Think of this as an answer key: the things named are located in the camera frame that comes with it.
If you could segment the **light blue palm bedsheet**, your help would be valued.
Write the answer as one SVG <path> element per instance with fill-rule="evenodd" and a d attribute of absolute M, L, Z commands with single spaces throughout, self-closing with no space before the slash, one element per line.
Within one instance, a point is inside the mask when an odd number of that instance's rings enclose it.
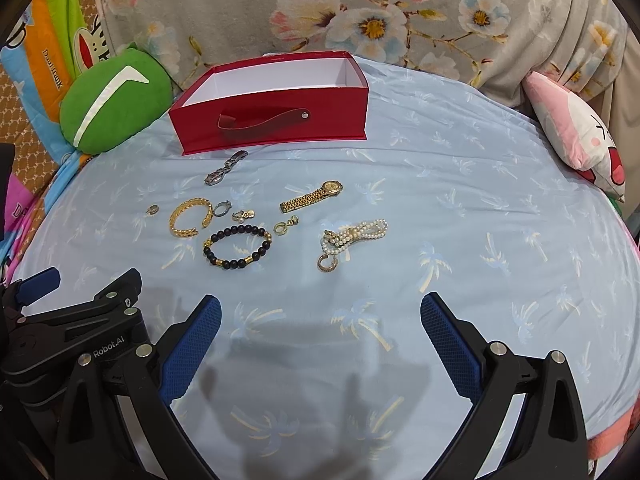
<path fill-rule="evenodd" d="M 422 477 L 471 406 L 422 327 L 429 292 L 521 356 L 563 352 L 588 436 L 610 429 L 639 395 L 639 255 L 614 206 L 515 110 L 437 76 L 361 69 L 362 141 L 251 148 L 208 186 L 230 153 L 186 156 L 160 118 L 93 159 L 17 269 L 61 273 L 36 310 L 134 268 L 157 338 L 216 296 L 220 330 L 171 406 L 224 479 Z M 329 180 L 340 195 L 282 214 Z M 172 236 L 194 197 L 232 207 Z"/>

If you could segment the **colourful cartoon bedspread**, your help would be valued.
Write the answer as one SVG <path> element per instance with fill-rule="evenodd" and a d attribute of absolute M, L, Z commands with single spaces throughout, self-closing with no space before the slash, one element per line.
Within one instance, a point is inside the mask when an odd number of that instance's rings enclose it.
<path fill-rule="evenodd" d="M 46 215 L 88 162 L 62 135 L 72 83 L 113 54 L 99 0 L 32 0 L 1 47 L 1 140 L 15 158 L 4 207 L 1 279 L 9 283 Z"/>

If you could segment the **gold chain bangle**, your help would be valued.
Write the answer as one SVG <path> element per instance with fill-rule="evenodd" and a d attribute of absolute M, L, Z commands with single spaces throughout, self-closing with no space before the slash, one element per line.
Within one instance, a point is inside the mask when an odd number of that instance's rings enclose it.
<path fill-rule="evenodd" d="M 170 214 L 168 230 L 174 237 L 191 238 L 208 228 L 213 218 L 214 207 L 207 198 L 190 198 L 178 205 Z"/>

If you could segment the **pink cartoon pillow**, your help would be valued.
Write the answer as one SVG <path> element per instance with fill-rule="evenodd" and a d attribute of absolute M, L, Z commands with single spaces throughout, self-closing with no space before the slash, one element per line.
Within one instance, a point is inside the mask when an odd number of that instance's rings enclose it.
<path fill-rule="evenodd" d="M 596 111 L 574 92 L 537 72 L 527 75 L 523 89 L 562 162 L 623 203 L 625 169 L 608 127 Z"/>

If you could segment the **silver wrist watch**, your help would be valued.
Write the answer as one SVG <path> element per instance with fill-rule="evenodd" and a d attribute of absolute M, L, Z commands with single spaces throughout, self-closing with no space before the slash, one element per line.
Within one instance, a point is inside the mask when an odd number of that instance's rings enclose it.
<path fill-rule="evenodd" d="M 248 155 L 248 151 L 237 151 L 230 158 L 228 158 L 224 164 L 210 172 L 204 179 L 204 183 L 208 186 L 213 186 L 224 180 L 224 177 L 233 169 L 233 167 L 242 159 Z"/>

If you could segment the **red jewelry box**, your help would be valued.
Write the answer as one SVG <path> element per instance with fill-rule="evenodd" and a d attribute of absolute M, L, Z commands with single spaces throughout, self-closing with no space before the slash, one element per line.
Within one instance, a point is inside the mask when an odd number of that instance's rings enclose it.
<path fill-rule="evenodd" d="M 168 115 L 185 155 L 253 145 L 364 140 L 369 85 L 345 51 L 217 65 Z"/>

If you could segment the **gold crystal earring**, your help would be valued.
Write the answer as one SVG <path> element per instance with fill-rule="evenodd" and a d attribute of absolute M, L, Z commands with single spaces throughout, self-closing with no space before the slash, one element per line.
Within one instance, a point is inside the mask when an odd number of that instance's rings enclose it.
<path fill-rule="evenodd" d="M 292 214 L 292 216 L 288 218 L 288 220 L 278 222 L 273 227 L 273 233 L 277 236 L 283 236 L 288 232 L 289 229 L 291 229 L 293 226 L 297 226 L 298 224 L 299 218 L 295 214 Z"/>

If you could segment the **grey floral blanket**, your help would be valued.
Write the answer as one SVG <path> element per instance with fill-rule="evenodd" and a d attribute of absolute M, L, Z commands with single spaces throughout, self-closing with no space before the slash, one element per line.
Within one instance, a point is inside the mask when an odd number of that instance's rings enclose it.
<path fill-rule="evenodd" d="M 187 87 L 210 66 L 342 50 L 422 70 L 517 107 L 531 72 L 608 122 L 637 113 L 639 44 L 613 0 L 96 0 L 116 48 L 135 44 Z"/>

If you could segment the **gold wrist watch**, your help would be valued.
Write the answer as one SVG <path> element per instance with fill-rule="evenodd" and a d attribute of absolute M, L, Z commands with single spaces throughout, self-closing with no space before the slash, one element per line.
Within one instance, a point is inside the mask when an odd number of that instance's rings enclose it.
<path fill-rule="evenodd" d="M 289 212 L 318 204 L 329 197 L 340 195 L 343 188 L 344 186 L 337 180 L 323 182 L 320 188 L 316 188 L 310 193 L 280 203 L 280 211 L 282 214 L 288 214 Z"/>

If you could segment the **gold clasp earring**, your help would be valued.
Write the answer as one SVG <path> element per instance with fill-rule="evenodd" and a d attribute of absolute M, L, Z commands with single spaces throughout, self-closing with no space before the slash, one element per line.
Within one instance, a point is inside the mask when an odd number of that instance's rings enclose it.
<path fill-rule="evenodd" d="M 232 214 L 232 220 L 238 223 L 243 223 L 247 220 L 255 217 L 254 210 L 238 210 Z"/>

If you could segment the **green round cushion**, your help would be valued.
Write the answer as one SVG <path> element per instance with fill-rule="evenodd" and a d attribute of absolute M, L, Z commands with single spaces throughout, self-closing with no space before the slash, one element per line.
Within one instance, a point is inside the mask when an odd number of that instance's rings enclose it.
<path fill-rule="evenodd" d="M 129 47 L 76 79 L 62 101 L 60 127 L 77 151 L 99 155 L 151 125 L 171 104 L 166 70 L 151 55 Z"/>

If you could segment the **silver hoop earring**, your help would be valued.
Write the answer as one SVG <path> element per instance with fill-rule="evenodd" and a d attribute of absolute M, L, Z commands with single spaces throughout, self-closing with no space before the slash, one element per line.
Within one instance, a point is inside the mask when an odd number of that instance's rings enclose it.
<path fill-rule="evenodd" d="M 228 212 L 230 211 L 232 207 L 232 203 L 230 202 L 230 200 L 224 200 L 223 202 L 218 203 L 213 210 L 213 215 L 216 218 L 221 218 L 223 216 L 225 216 L 226 214 L 228 214 Z"/>

